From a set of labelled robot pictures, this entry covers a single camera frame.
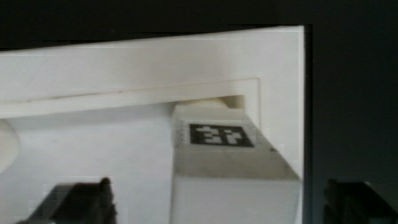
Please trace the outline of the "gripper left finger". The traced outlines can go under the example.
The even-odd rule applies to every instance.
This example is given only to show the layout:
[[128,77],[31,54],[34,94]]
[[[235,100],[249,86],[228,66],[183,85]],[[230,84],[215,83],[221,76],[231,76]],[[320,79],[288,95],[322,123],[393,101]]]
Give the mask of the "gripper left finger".
[[29,218],[16,224],[118,224],[111,178],[57,185]]

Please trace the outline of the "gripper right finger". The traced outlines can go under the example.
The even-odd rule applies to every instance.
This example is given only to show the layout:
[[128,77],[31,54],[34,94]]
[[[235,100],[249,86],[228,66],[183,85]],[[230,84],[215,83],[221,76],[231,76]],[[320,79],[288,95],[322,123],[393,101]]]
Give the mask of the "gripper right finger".
[[331,179],[324,196],[324,224],[398,224],[398,185]]

